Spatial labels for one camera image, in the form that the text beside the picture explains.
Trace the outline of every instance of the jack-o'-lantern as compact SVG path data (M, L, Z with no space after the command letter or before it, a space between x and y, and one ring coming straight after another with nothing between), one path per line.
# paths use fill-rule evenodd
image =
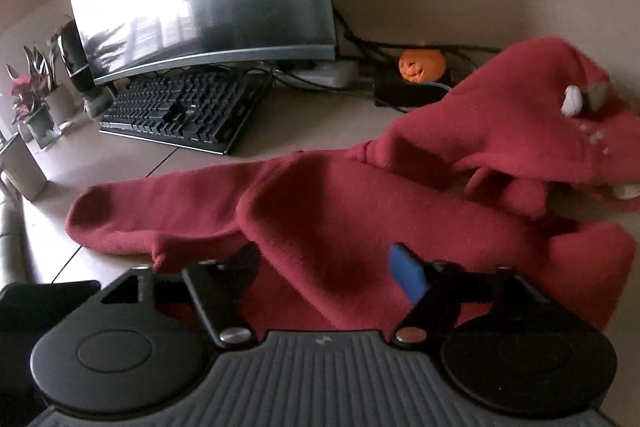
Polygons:
M405 50L398 61L400 74L407 82L437 82L447 69L438 50Z

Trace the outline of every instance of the keyboard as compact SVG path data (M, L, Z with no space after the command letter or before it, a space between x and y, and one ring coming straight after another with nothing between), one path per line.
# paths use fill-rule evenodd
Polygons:
M159 78L137 77L122 89L100 131L227 154L272 77L213 67Z

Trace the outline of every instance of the desk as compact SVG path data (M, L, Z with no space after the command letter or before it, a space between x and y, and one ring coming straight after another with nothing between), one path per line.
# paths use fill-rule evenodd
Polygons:
M98 125L81 118L65 136L35 158L50 180L35 203L25 201L25 224L31 270L39 282L97 279L102 285L148 256L103 255L66 236L64 219L71 203L92 184L283 155L294 150L345 148L380 135L398 118L389 108L340 94L303 94L274 89L258 109L236 148L235 156L178 149L98 133ZM607 212L568 190L554 193L552 205L575 219L612 219L640 242L640 215ZM618 353L618 375L604 410L622 427L640 417L640 267L631 273L607 334Z

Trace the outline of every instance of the red fabric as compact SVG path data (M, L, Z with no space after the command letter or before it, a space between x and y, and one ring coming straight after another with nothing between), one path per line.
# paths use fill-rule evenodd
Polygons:
M551 181L640 181L640 121L615 96L597 120L560 112L567 85L606 78L560 39L523 42L376 140L92 187L66 229L97 251L151 253L162 271L255 241L264 261L244 313L258 331L390 330L409 309L387 268L398 241L469 270L513 266L603 328L634 242L613 223L550 216L546 196ZM464 194L447 192L462 171L474 171Z

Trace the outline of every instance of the ribbed panel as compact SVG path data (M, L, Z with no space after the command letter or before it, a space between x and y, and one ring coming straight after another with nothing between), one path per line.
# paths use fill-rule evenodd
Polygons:
M39 427L105 427L50 413ZM427 356L379 334L270 333L227 353L187 399L122 427L611 427L595 411L527 421L485 411L452 391Z

